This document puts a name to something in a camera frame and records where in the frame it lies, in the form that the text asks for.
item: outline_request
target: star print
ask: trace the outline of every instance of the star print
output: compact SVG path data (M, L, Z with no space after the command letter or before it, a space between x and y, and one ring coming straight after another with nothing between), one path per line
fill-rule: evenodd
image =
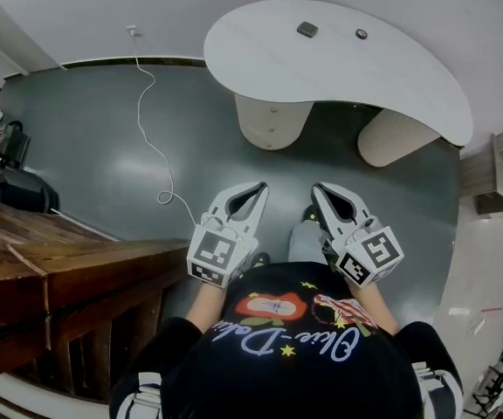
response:
M286 345L285 347L282 347L280 350L283 352L283 355L286 355L287 357L290 357L291 355L295 355L294 348L289 347L288 345Z
M301 283L303 287L307 287L308 289L317 289L317 287L310 283Z

